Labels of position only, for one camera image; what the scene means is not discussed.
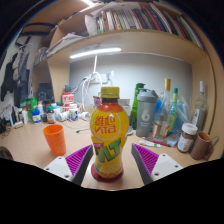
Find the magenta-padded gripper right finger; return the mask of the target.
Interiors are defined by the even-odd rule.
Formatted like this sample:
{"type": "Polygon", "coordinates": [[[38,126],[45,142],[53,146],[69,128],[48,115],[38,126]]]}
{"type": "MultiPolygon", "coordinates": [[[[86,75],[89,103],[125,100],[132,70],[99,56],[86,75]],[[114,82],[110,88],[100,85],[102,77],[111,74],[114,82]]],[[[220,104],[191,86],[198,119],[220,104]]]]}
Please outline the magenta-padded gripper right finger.
{"type": "Polygon", "coordinates": [[[145,185],[182,169],[168,154],[156,154],[143,146],[132,144],[131,154],[145,185]]]}

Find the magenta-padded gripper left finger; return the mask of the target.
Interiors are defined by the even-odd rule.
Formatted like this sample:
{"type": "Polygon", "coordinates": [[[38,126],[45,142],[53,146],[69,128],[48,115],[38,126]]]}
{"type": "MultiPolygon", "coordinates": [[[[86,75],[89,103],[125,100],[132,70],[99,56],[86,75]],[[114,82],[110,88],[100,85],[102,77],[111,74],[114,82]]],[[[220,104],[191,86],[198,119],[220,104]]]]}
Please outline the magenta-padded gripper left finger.
{"type": "Polygon", "coordinates": [[[88,145],[67,157],[58,156],[44,170],[76,185],[81,185],[92,156],[93,147],[88,145]]]}

